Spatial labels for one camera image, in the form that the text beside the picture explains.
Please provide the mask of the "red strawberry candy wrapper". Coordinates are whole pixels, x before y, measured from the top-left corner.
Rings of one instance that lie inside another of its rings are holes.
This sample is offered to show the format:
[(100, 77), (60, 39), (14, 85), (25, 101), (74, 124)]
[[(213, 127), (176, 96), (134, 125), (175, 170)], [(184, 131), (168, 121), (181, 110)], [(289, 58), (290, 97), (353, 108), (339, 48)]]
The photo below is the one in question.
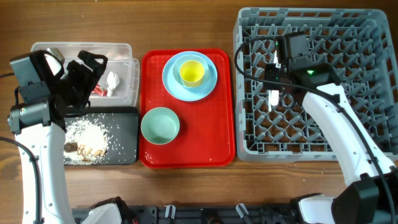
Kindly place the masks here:
[(98, 96), (107, 96), (107, 89), (97, 84), (91, 93)]

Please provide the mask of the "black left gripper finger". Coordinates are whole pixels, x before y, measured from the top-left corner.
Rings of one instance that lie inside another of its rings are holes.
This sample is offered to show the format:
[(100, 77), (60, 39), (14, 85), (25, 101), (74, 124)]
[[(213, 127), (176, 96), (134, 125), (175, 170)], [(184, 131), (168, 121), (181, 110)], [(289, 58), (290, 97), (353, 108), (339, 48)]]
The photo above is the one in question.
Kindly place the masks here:
[(81, 50), (78, 54), (78, 58), (92, 70), (96, 78), (100, 78), (106, 70), (108, 58), (105, 55), (93, 54)]
[(64, 70), (64, 75), (61, 77), (61, 81), (72, 81), (74, 74), (75, 74), (75, 66), (72, 63), (69, 63), (65, 70)]

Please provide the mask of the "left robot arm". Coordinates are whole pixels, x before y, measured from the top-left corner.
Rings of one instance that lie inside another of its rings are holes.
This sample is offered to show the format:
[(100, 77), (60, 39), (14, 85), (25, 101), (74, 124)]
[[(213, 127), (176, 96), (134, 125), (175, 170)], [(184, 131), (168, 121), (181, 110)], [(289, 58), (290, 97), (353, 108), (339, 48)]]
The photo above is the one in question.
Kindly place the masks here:
[(52, 70), (46, 58), (11, 61), (24, 100), (9, 114), (10, 142), (21, 155), (23, 223), (74, 223), (63, 164), (66, 112), (86, 106), (107, 62), (73, 60)]

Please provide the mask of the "white tissue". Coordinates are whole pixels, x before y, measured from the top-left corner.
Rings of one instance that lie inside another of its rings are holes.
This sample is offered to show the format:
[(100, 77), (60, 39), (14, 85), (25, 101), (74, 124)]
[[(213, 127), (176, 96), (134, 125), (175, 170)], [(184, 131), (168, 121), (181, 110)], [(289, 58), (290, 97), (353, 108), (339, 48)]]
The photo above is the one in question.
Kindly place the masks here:
[(106, 82), (108, 84), (106, 96), (112, 96), (114, 90), (118, 87), (120, 83), (119, 76), (114, 72), (110, 72), (107, 76)]

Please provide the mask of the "mint green bowl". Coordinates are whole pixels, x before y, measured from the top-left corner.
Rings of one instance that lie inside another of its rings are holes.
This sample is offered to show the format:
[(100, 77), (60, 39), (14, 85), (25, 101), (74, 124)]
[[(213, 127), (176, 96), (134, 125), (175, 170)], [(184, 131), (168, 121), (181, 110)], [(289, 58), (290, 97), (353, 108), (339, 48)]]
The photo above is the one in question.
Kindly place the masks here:
[(141, 133), (150, 143), (164, 145), (173, 141), (180, 131), (177, 114), (166, 107), (149, 110), (141, 121)]

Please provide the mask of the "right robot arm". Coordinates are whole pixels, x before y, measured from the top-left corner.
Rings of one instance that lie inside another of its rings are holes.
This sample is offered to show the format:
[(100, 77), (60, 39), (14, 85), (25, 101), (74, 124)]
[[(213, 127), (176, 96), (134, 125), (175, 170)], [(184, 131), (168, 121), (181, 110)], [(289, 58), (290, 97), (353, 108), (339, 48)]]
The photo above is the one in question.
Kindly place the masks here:
[(336, 198), (297, 201), (303, 223), (397, 223), (397, 167), (380, 150), (355, 115), (334, 69), (314, 64), (309, 53), (278, 50), (279, 67), (262, 82), (273, 90), (291, 87), (319, 125), (343, 171), (347, 188)]

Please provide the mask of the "white plastic spoon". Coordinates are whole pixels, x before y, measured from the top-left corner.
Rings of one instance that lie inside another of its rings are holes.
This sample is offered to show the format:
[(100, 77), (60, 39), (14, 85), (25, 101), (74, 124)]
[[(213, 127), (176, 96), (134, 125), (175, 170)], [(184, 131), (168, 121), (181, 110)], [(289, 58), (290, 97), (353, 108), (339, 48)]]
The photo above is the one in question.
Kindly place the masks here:
[[(274, 53), (273, 60), (275, 67), (280, 68), (279, 59), (277, 58), (277, 51)], [(271, 90), (269, 93), (269, 104), (271, 106), (277, 106), (279, 104), (279, 90)]]

